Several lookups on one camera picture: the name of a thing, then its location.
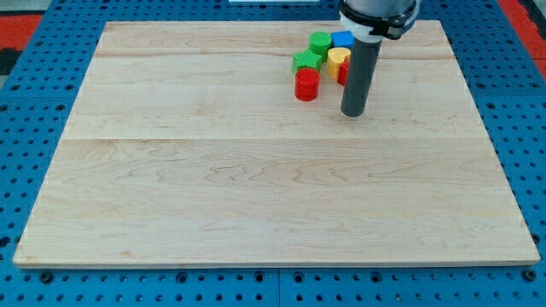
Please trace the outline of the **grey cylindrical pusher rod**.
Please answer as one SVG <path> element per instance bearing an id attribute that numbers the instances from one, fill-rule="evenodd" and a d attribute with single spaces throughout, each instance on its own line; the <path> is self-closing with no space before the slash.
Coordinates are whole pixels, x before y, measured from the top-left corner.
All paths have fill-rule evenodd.
<path id="1" fill-rule="evenodd" d="M 348 117 L 358 117 L 364 113 L 380 47 L 381 42 L 354 40 L 340 105 L 341 112 Z"/>

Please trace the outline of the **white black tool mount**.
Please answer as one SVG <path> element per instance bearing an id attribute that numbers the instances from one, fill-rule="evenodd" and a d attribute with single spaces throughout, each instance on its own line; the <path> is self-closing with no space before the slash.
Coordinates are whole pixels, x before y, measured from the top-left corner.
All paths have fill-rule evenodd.
<path id="1" fill-rule="evenodd" d="M 357 40 L 400 39 L 415 23 L 421 0 L 339 0 L 340 24 Z"/>

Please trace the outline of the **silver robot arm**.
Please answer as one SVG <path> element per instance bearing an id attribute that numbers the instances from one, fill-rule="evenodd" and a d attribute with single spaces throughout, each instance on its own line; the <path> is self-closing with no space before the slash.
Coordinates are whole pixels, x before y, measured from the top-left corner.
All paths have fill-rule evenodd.
<path id="1" fill-rule="evenodd" d="M 415 23 L 420 0 L 340 0 L 340 24 L 354 37 L 340 110 L 363 114 L 382 40 L 400 39 Z"/>

